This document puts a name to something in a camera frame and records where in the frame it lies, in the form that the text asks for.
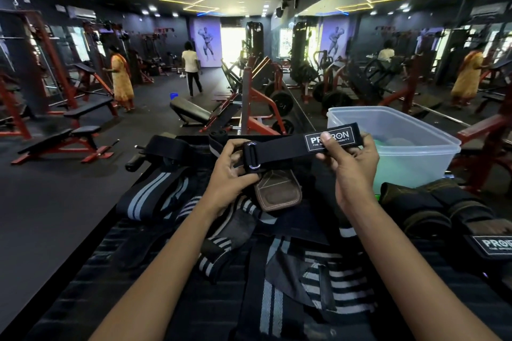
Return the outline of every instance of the metal buckle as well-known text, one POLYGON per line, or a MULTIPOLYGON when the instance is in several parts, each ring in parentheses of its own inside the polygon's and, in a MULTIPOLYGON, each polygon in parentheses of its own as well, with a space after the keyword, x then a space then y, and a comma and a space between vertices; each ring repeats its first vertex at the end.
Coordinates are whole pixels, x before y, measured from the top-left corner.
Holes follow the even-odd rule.
POLYGON ((251 148, 251 146, 256 146, 255 141, 250 141, 244 144, 244 162, 245 166, 251 170, 258 170, 261 165, 257 164, 257 156, 256 156, 256 149, 254 147, 251 148))

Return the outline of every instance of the white t-shirt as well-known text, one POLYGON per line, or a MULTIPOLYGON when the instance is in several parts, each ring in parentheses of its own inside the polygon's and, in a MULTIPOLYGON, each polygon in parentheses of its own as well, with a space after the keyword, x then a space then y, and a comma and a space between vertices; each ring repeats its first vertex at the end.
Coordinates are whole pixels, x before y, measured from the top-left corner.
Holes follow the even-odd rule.
POLYGON ((391 57, 395 56, 395 51, 393 49, 382 49, 379 53, 379 59, 391 61, 391 57))
POLYGON ((198 72, 197 53, 193 50, 185 50, 181 57, 185 60, 185 71, 189 73, 198 72))

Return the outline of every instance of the air conditioner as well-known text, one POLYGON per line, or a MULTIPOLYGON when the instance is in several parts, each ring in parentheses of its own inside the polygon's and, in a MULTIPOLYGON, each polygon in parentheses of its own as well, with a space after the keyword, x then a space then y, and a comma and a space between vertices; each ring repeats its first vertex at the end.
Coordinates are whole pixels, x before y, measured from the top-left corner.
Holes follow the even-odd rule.
POLYGON ((483 6, 475 7, 471 10, 472 17, 482 17, 489 15, 501 15, 505 13, 507 9, 507 2, 505 3, 496 3, 496 4, 486 4, 483 6))
POLYGON ((86 8, 67 6, 67 13, 70 18, 96 20, 96 13, 93 10, 88 10, 86 8))

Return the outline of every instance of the black pants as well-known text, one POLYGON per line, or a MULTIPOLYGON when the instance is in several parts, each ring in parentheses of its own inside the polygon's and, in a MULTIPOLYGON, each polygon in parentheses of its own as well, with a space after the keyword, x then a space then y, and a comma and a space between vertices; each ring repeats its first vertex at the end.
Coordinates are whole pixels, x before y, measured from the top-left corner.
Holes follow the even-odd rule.
POLYGON ((194 91, 192 89, 192 81, 195 79, 195 83, 197 87, 199 88, 199 92, 203 91, 203 87, 201 86, 201 83, 199 82, 199 73, 198 72, 187 72, 187 79, 189 80, 189 91, 190 96, 194 96, 194 91))

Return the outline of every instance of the forearm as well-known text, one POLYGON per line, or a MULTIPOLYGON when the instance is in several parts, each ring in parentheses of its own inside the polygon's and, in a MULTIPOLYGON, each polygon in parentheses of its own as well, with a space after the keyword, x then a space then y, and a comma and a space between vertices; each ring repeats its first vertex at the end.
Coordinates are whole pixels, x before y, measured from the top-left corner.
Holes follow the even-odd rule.
POLYGON ((499 340, 374 200, 345 211, 416 340, 499 340))
POLYGON ((161 341, 197 262, 214 213, 199 202, 170 241, 108 313, 90 341, 161 341))

